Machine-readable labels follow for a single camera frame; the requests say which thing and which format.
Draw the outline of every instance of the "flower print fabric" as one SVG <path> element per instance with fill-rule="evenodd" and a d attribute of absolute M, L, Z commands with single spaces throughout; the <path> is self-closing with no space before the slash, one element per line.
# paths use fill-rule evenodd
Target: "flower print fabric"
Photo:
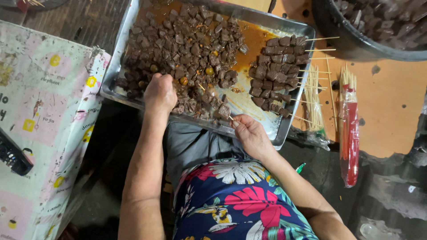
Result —
<path fill-rule="evenodd" d="M 220 159 L 184 171 L 175 192 L 175 240 L 317 240 L 257 160 Z"/>

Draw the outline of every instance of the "black remote control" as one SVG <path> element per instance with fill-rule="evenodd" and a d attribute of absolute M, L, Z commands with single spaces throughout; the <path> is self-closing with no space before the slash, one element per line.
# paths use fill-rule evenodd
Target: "black remote control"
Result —
<path fill-rule="evenodd" d="M 20 148 L 0 128 L 0 161 L 6 163 L 16 174 L 25 176 L 33 164 L 25 157 Z"/>

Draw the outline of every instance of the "hand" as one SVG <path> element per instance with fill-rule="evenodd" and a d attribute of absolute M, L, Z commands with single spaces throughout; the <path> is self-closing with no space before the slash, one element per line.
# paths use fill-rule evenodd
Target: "hand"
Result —
<path fill-rule="evenodd" d="M 178 100 L 169 74 L 156 73 L 144 93 L 145 112 L 154 115 L 169 115 Z"/>
<path fill-rule="evenodd" d="M 237 138 L 242 142 L 243 149 L 253 158 L 263 161 L 266 156 L 276 153 L 264 127 L 246 114 L 237 115 L 230 126 L 234 128 Z"/>

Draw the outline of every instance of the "metal tray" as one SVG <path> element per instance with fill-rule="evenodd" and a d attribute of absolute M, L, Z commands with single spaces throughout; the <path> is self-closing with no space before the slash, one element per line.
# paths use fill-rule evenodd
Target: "metal tray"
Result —
<path fill-rule="evenodd" d="M 270 13 L 261 12 L 218 0 L 183 0 L 182 2 L 190 2 L 194 5 L 204 5 L 207 7 L 207 9 L 213 12 L 256 24 L 263 30 L 272 32 L 275 35 L 281 37 L 295 34 L 297 36 L 307 36 L 308 38 L 315 38 L 314 29 L 308 26 L 307 24 L 294 20 L 280 18 Z M 114 79 L 119 75 L 121 70 L 121 59 L 122 55 L 126 51 L 127 41 L 129 38 L 129 29 L 132 28 L 133 23 L 136 21 L 140 7 L 142 7 L 142 3 L 140 3 L 139 0 L 131 0 L 126 9 L 122 23 L 120 25 L 119 32 L 117 34 L 114 53 L 111 58 L 110 65 L 105 74 L 100 94 L 101 96 L 104 96 L 108 99 L 144 110 L 144 102 L 142 100 L 130 99 L 126 97 L 126 95 L 123 95 L 123 92 L 120 92 L 120 90 L 116 89 L 114 86 Z M 313 50 L 314 41 L 308 41 L 306 49 Z M 309 67 L 310 64 L 307 64 L 304 68 L 301 69 L 308 70 Z M 226 90 L 220 88 L 217 88 L 216 90 L 220 94 L 220 96 L 221 94 L 227 94 L 227 96 L 231 99 L 231 101 L 229 102 L 229 106 L 231 109 L 232 116 L 245 113 L 254 117 L 263 125 L 273 146 L 277 150 L 279 150 L 280 148 L 282 148 L 282 145 L 285 142 L 286 135 L 293 120 L 293 116 L 290 118 L 282 118 L 281 116 L 277 116 L 272 112 L 262 111 L 259 107 L 253 104 L 250 98 L 251 96 L 249 95 L 249 90 L 251 86 L 249 79 L 246 76 L 247 73 L 239 72 L 237 84 L 238 88 L 243 90 L 242 93 L 235 94 L 234 92 L 228 89 Z M 299 76 L 307 77 L 308 72 L 302 72 L 299 74 Z M 292 95 L 293 99 L 299 100 L 301 98 L 302 92 L 303 88 L 298 88 L 290 92 L 290 94 Z M 291 110 L 292 113 L 294 113 L 298 107 L 298 104 L 299 101 L 292 101 L 290 105 L 286 106 L 286 108 Z M 201 128 L 208 129 L 213 132 L 218 132 L 223 135 L 236 137 L 236 135 L 234 134 L 234 130 L 227 124 L 218 125 L 217 123 L 209 122 L 204 119 L 195 119 L 192 116 L 186 114 L 172 114 L 170 118 L 180 122 L 197 125 Z"/>

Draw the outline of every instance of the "dark floor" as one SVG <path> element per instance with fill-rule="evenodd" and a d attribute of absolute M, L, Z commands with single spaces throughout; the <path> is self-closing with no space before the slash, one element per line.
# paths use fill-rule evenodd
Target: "dark floor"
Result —
<path fill-rule="evenodd" d="M 80 239 L 117 239 L 121 192 L 139 130 L 136 109 L 110 101 L 103 105 L 81 168 L 82 175 L 93 168 L 101 169 L 99 180 L 71 221 L 79 228 Z M 360 225 L 367 221 L 374 221 L 373 224 L 385 232 L 396 228 L 400 236 L 396 239 L 427 239 L 426 169 L 416 168 L 407 156 L 371 159 L 362 154 L 357 185 L 347 189 L 340 176 L 338 152 L 292 141 L 286 141 L 279 152 L 295 168 L 306 163 L 301 175 L 325 197 L 360 239 L 369 239 L 360 237 L 358 232 Z M 405 193 L 396 196 L 396 189 L 400 187 L 409 193 L 407 189 L 411 185 L 416 188 L 409 197 L 405 197 Z M 162 217 L 170 239 L 173 215 L 169 198 L 169 194 L 162 193 Z M 385 221 L 385 227 L 381 227 L 381 220 Z"/>

